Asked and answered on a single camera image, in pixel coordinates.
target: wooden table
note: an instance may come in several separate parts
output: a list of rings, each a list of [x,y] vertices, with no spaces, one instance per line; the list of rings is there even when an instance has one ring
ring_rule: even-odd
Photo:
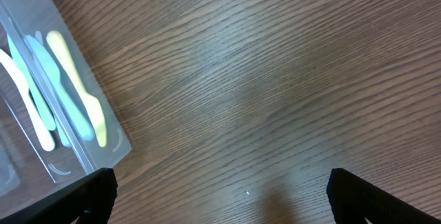
[[[132,142],[111,223],[333,223],[344,167],[441,217],[440,0],[54,0]]]

